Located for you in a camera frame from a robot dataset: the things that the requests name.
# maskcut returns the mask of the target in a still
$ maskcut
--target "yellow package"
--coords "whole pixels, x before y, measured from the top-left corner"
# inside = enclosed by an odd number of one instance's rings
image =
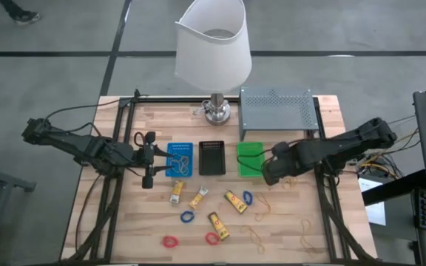
[[[226,192],[225,198],[240,212],[240,214],[248,208],[248,206],[231,191]]]
[[[175,181],[174,189],[172,190],[172,195],[170,196],[170,202],[175,204],[180,202],[180,193],[182,193],[183,184],[184,181]]]
[[[229,232],[226,229],[226,226],[220,221],[220,218],[215,212],[208,214],[208,219],[210,219],[210,222],[212,222],[212,225],[220,236],[221,241],[229,236]]]
[[[203,197],[208,193],[208,189],[204,187],[200,187],[200,190],[198,191],[197,195],[193,198],[193,200],[190,202],[190,207],[192,207],[194,210],[197,209],[198,203],[203,199]]]

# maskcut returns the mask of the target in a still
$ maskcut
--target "gray floor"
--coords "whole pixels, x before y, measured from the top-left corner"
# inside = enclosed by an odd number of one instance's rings
[[[43,19],[17,27],[0,7],[0,51],[110,51],[123,0],[19,0]],[[120,50],[174,50],[173,21],[192,0],[133,0]],[[425,51],[426,0],[245,0],[253,50]],[[95,103],[108,58],[0,58],[0,171],[38,182],[14,193],[0,232],[0,265],[55,261],[61,250],[80,167],[49,147],[23,143],[29,117]],[[193,95],[175,79],[174,58],[118,58],[108,95]],[[345,124],[413,114],[412,92],[426,90],[426,57],[254,58],[248,86],[293,86],[339,96]],[[71,128],[93,109],[61,113]],[[415,121],[394,125],[403,135]],[[406,174],[423,167],[418,148],[395,155]],[[407,242],[374,234],[378,254],[412,262]]]

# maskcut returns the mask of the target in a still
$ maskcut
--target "person's foot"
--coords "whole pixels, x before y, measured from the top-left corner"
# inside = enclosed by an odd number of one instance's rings
[[[41,19],[41,15],[37,12],[24,11],[20,15],[12,17],[12,19],[15,23],[17,23],[17,25],[22,26],[38,21]]]

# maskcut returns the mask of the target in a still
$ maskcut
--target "lamp base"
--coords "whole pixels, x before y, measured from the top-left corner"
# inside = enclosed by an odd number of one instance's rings
[[[222,93],[213,93],[205,105],[205,118],[213,126],[226,124],[231,116],[231,108]]]

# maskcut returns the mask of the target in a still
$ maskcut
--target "green container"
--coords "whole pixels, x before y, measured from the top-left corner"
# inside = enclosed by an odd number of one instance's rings
[[[261,154],[257,157],[241,157],[243,155],[256,155],[264,151],[263,143],[259,142],[242,142],[237,144],[237,155],[239,161],[243,164],[238,163],[239,172],[241,177],[262,177],[260,171],[249,168],[251,166],[255,169],[261,169],[264,160],[266,158],[265,154]]]

